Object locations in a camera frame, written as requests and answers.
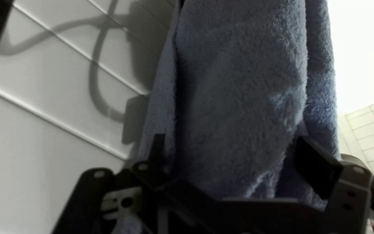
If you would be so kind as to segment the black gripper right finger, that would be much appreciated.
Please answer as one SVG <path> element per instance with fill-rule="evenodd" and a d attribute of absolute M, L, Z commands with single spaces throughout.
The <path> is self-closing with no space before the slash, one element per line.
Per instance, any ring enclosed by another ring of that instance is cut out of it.
<path fill-rule="evenodd" d="M 217 204 L 216 234 L 363 234 L 372 202 L 372 173 L 328 156 L 299 138 L 293 167 L 326 207 L 295 200 L 230 200 Z"/>

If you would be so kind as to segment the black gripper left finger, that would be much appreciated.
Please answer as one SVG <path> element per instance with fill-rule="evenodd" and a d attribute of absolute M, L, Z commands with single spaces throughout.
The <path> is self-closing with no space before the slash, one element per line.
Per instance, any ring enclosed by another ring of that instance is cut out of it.
<path fill-rule="evenodd" d="M 165 194 L 178 180 L 161 169 L 164 144 L 165 137 L 156 135 L 150 157 L 119 173 L 84 172 L 51 234 L 212 234 Z"/>

